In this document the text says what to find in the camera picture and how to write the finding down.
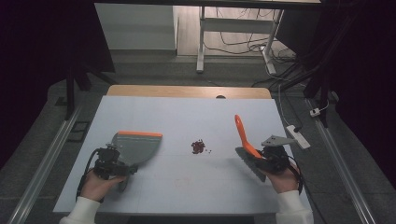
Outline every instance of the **dustpan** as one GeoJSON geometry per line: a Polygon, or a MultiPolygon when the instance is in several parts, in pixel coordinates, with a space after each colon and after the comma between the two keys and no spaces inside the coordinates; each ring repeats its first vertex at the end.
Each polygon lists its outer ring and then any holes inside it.
{"type": "MultiPolygon", "coordinates": [[[[137,172],[139,164],[154,156],[162,139],[161,133],[119,131],[114,135],[111,144],[117,146],[120,153],[119,161],[130,167],[129,172],[132,175],[137,172]]],[[[119,191],[125,190],[130,175],[127,175],[126,179],[119,183],[119,191]]]]}

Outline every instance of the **dark background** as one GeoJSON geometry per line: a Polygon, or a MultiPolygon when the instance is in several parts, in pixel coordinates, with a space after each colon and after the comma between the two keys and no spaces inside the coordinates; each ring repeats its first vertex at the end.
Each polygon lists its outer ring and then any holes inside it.
{"type": "MultiPolygon", "coordinates": [[[[392,1],[367,1],[329,69],[331,89],[340,98],[337,112],[395,187],[394,8],[392,1]]],[[[322,23],[315,40],[323,40],[320,34],[337,21],[322,23]]],[[[80,62],[100,71],[114,68],[94,5],[87,1],[1,3],[0,47],[3,166],[46,103],[50,85],[80,62]]]]}

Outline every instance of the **white wall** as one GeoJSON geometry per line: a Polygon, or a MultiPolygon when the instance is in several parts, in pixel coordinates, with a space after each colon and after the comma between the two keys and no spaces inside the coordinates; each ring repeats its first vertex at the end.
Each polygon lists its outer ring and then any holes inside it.
{"type": "Polygon", "coordinates": [[[176,49],[172,6],[95,4],[110,49],[176,49]]]}

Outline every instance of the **white device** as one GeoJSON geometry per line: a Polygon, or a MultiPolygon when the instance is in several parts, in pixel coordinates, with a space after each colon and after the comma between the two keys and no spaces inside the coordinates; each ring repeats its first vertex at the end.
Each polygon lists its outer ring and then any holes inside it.
{"type": "Polygon", "coordinates": [[[320,110],[318,108],[310,110],[309,113],[311,114],[311,117],[316,117],[317,115],[320,114],[320,110]]]}
{"type": "Polygon", "coordinates": [[[297,140],[297,144],[300,146],[300,148],[307,149],[307,148],[311,147],[311,145],[309,145],[309,143],[305,140],[303,135],[300,132],[296,133],[294,131],[294,129],[295,129],[294,125],[290,125],[290,126],[286,127],[286,130],[288,130],[289,134],[291,136],[293,136],[293,138],[295,140],[297,140]]]}

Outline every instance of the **white tabletop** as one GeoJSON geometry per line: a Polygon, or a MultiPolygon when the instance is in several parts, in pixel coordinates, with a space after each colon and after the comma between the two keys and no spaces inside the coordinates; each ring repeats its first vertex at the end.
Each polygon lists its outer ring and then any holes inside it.
{"type": "MultiPolygon", "coordinates": [[[[255,148],[261,148],[272,134],[286,136],[274,100],[105,96],[54,212],[73,209],[88,158],[120,130],[162,133],[163,140],[155,156],[139,166],[126,190],[111,190],[99,211],[131,215],[276,212],[270,181],[261,182],[235,153],[241,146],[235,114],[255,148]],[[192,154],[191,143],[199,139],[208,151],[192,154]]],[[[285,149],[291,155],[290,147],[285,149]]],[[[309,208],[304,191],[301,197],[309,208]]]]}

